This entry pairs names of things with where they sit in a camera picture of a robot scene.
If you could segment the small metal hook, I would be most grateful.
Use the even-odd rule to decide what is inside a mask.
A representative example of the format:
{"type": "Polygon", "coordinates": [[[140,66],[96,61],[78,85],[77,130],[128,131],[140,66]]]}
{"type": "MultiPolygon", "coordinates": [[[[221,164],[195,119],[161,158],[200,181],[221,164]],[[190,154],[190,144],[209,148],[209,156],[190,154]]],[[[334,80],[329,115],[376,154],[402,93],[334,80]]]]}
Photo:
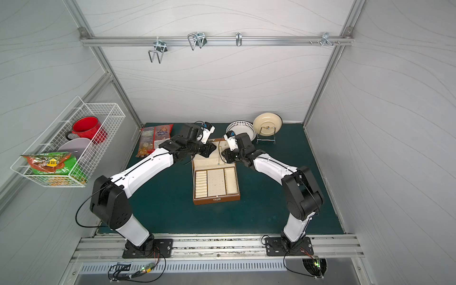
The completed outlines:
{"type": "Polygon", "coordinates": [[[235,39],[236,39],[236,46],[237,47],[241,47],[242,46],[242,33],[241,32],[237,32],[235,34],[235,39]]]}

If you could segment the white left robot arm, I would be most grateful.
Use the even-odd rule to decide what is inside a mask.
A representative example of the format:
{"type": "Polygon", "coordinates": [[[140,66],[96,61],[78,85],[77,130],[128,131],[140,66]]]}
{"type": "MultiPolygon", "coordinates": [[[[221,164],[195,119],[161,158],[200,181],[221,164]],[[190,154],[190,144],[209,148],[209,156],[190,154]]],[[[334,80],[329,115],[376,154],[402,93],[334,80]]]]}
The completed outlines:
{"type": "Polygon", "coordinates": [[[133,249],[150,255],[154,235],[133,215],[129,199],[151,178],[188,156],[208,158],[216,146],[209,142],[216,127],[209,123],[186,123],[180,133],[162,142],[152,154],[110,178],[98,177],[93,185],[90,211],[127,240],[133,249]]]}

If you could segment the aluminium horizontal rail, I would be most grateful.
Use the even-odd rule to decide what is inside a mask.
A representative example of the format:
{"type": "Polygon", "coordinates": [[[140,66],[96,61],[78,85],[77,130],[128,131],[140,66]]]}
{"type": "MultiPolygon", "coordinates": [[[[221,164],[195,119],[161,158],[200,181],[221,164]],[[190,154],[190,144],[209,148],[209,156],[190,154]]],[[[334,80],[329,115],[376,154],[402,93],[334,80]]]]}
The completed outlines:
{"type": "MultiPolygon", "coordinates": [[[[187,37],[158,37],[167,47],[189,47],[187,37]]],[[[311,46],[309,41],[317,41],[321,36],[244,36],[242,46],[311,46]]],[[[157,38],[151,37],[96,37],[82,39],[83,46],[90,47],[152,47],[157,38]]],[[[354,38],[330,36],[331,40],[339,40],[338,46],[350,46],[354,38]]],[[[207,47],[237,47],[235,36],[207,36],[207,47]]]]}

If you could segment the brown jewelry box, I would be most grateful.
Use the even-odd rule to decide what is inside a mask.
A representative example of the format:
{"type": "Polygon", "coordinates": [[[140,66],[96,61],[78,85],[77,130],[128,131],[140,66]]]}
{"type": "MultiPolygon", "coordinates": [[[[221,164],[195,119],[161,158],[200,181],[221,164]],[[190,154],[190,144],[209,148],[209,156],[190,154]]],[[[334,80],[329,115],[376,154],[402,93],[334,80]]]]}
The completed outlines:
{"type": "Polygon", "coordinates": [[[192,160],[193,203],[195,205],[239,201],[238,174],[234,163],[228,164],[222,151],[228,150],[228,143],[220,138],[213,141],[216,146],[208,158],[196,155],[192,160]]]}

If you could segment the metal double hook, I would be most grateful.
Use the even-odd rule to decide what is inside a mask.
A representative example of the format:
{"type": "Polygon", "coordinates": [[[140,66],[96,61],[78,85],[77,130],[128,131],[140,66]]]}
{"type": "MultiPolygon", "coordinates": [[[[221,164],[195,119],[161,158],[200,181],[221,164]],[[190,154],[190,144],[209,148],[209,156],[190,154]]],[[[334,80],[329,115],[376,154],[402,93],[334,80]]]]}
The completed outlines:
{"type": "Polygon", "coordinates": [[[167,44],[164,41],[161,41],[159,38],[153,44],[153,49],[148,51],[150,62],[154,63],[157,61],[161,64],[164,54],[167,52],[167,44]]]}

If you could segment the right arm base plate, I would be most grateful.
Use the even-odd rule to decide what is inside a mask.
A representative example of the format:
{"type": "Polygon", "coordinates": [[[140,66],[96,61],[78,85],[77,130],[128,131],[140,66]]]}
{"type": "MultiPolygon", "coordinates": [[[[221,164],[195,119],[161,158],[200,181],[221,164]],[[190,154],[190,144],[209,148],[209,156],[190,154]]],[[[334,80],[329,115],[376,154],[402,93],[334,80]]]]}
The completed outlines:
{"type": "Polygon", "coordinates": [[[264,235],[261,238],[261,243],[266,249],[266,254],[269,257],[284,257],[287,256],[310,256],[314,254],[311,239],[304,236],[297,242],[290,242],[285,237],[269,237],[264,235]]]}

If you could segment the red snack bag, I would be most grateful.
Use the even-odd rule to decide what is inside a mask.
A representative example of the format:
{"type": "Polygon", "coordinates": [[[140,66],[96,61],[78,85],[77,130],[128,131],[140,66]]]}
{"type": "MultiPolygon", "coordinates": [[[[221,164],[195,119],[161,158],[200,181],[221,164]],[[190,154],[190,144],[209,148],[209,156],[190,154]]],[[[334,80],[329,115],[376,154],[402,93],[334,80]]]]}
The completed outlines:
{"type": "Polygon", "coordinates": [[[161,143],[171,138],[172,129],[173,124],[142,128],[136,157],[152,154],[161,143]]]}

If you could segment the white plate in basket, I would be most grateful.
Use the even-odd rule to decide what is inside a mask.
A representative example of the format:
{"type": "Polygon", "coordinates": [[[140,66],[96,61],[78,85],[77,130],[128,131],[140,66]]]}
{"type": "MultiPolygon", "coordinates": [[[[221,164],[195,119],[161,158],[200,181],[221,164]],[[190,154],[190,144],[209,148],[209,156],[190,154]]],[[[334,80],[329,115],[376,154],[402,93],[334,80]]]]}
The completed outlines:
{"type": "Polygon", "coordinates": [[[69,152],[79,159],[90,143],[91,140],[87,138],[76,138],[63,144],[60,148],[58,148],[58,152],[69,152]]]}

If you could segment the white bowl diamond pattern rim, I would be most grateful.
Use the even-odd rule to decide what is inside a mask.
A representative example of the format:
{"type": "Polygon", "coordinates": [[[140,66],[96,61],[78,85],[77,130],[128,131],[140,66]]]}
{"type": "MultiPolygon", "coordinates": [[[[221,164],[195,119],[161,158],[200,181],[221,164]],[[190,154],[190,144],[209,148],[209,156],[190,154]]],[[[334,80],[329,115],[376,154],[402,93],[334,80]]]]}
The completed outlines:
{"type": "Polygon", "coordinates": [[[230,123],[226,128],[226,133],[231,131],[233,131],[236,135],[247,133],[251,141],[254,141],[257,137],[253,124],[248,121],[235,121],[230,123]]]}

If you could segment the red enamel mug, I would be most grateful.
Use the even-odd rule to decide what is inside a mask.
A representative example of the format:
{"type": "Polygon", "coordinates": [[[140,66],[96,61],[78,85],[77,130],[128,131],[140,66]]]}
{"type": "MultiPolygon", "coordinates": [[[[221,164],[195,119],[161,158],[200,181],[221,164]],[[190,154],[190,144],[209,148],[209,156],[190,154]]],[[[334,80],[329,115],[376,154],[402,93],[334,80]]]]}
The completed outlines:
{"type": "Polygon", "coordinates": [[[77,135],[78,138],[87,138],[95,144],[103,143],[108,138],[108,133],[95,116],[86,116],[73,123],[71,130],[65,133],[65,138],[72,140],[70,135],[77,135]]]}

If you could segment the metal loop hook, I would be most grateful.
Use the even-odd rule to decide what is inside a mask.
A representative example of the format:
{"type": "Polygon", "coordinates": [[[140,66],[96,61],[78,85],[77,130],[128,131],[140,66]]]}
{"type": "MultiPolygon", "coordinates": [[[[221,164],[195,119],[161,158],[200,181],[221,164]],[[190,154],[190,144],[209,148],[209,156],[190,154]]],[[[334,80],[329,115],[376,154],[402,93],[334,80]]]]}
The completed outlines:
{"type": "Polygon", "coordinates": [[[201,49],[203,46],[207,44],[207,38],[205,33],[203,32],[190,33],[187,36],[187,39],[193,51],[196,49],[196,47],[201,49]]]}

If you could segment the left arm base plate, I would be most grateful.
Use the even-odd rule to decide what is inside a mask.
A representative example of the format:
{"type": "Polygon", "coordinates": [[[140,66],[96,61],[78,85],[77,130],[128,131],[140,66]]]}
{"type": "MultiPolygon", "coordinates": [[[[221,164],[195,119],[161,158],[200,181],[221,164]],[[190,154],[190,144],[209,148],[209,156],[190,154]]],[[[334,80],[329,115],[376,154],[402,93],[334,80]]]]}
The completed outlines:
{"type": "Polygon", "coordinates": [[[125,244],[122,254],[123,259],[158,258],[164,256],[170,258],[173,249],[173,239],[147,240],[137,247],[130,241],[125,244]]]}

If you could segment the metal hook right end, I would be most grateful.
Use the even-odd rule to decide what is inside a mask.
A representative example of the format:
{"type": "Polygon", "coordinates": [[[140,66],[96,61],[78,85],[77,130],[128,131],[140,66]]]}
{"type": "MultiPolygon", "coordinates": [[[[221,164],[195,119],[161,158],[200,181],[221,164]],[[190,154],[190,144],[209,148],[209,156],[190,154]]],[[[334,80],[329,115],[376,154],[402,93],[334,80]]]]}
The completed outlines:
{"type": "Polygon", "coordinates": [[[331,40],[329,33],[324,33],[321,38],[317,41],[309,41],[309,44],[311,46],[313,45],[319,45],[319,46],[338,46],[340,45],[339,40],[331,40]]]}

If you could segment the green snack bag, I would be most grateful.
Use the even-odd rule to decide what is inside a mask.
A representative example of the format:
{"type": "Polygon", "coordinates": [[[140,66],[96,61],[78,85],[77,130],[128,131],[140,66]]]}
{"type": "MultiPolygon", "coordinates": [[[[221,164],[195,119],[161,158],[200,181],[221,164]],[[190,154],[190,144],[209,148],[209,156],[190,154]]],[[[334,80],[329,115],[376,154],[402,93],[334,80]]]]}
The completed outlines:
{"type": "Polygon", "coordinates": [[[76,187],[87,183],[87,175],[71,152],[24,154],[34,181],[51,187],[76,187]]]}

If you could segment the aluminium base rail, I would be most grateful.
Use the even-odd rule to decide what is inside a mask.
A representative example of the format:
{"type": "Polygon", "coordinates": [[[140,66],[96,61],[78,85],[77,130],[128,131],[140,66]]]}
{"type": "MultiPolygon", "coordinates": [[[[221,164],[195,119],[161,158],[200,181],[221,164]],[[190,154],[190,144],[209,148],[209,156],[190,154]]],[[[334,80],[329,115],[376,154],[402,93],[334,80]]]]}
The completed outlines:
{"type": "MultiPolygon", "coordinates": [[[[158,234],[157,239],[170,239],[164,251],[167,261],[224,261],[288,258],[363,258],[365,256],[356,235],[309,235],[310,241],[292,252],[281,242],[269,245],[267,238],[280,240],[273,234],[158,234]]],[[[117,234],[86,237],[79,241],[72,262],[127,262],[123,257],[126,241],[117,234]]]]}

